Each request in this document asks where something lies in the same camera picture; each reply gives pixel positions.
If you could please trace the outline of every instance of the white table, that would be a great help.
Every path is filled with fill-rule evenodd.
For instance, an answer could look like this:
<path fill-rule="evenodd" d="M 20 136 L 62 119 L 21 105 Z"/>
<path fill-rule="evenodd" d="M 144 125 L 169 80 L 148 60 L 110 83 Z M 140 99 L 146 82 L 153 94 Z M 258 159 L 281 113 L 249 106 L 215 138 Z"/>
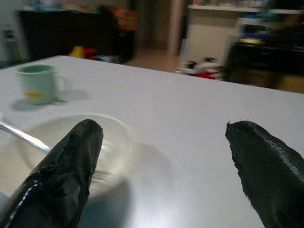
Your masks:
<path fill-rule="evenodd" d="M 1 70 L 0 110 L 11 123 L 98 112 L 140 138 L 134 170 L 112 197 L 89 203 L 80 227 L 262 228 L 231 159 L 226 123 L 254 121 L 304 154 L 302 94 L 72 57 L 38 62 L 70 78 L 70 101 L 27 105 L 15 68 Z"/>

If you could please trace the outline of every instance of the metal spoon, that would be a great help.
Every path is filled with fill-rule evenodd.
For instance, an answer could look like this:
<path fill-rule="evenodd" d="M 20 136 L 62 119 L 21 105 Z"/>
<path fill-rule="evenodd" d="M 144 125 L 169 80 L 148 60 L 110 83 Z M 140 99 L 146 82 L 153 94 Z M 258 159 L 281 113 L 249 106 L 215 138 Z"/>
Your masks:
<path fill-rule="evenodd" d="M 16 136 L 20 137 L 21 139 L 24 139 L 25 141 L 27 141 L 30 144 L 42 149 L 45 152 L 50 152 L 51 151 L 51 148 L 48 147 L 41 140 L 39 140 L 39 139 L 37 139 L 33 136 L 30 136 L 29 134 L 26 134 L 25 132 L 23 132 L 21 130 L 18 130 L 17 128 L 15 128 L 15 127 L 13 127 L 13 126 L 5 123 L 5 122 L 0 121 L 0 129 L 6 131 L 8 133 L 11 133 L 13 135 L 16 135 Z"/>

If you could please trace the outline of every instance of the cluttered shelf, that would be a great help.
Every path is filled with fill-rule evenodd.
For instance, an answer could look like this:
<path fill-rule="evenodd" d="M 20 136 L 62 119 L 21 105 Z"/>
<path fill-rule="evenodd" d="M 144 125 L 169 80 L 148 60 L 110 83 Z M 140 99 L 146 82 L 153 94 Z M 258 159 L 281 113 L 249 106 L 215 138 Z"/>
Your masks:
<path fill-rule="evenodd" d="M 200 6 L 200 5 L 189 5 L 189 9 L 194 10 L 217 10 L 217 11 L 232 11 L 232 12 L 248 12 L 257 13 L 260 10 L 258 8 L 247 8 L 247 7 L 224 7 L 224 6 Z M 300 14 L 301 10 L 295 9 L 271 9 L 270 12 L 277 14 Z"/>

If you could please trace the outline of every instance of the yellow label on mug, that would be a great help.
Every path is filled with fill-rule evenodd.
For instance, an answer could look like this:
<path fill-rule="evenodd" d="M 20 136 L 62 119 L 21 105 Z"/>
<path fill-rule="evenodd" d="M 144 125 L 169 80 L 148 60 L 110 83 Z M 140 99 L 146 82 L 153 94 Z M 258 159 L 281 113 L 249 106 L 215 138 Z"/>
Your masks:
<path fill-rule="evenodd" d="M 39 93 L 39 92 L 34 92 L 34 91 L 28 91 L 28 92 L 25 92 L 24 95 L 28 98 L 31 98 L 31 99 L 39 99 L 39 98 L 42 98 L 43 97 L 43 94 L 42 93 Z"/>

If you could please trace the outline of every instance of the mug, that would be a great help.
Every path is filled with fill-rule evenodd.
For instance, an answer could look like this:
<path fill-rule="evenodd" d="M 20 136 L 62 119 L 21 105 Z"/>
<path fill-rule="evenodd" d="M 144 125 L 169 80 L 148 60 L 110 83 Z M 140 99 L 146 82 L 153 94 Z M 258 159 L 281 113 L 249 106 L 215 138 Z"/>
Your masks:
<path fill-rule="evenodd" d="M 32 105 L 43 105 L 60 100 L 63 92 L 67 91 L 68 80 L 56 74 L 54 66 L 30 65 L 23 66 L 16 71 L 21 81 L 24 96 Z M 64 81 L 64 91 L 59 91 L 55 77 Z"/>

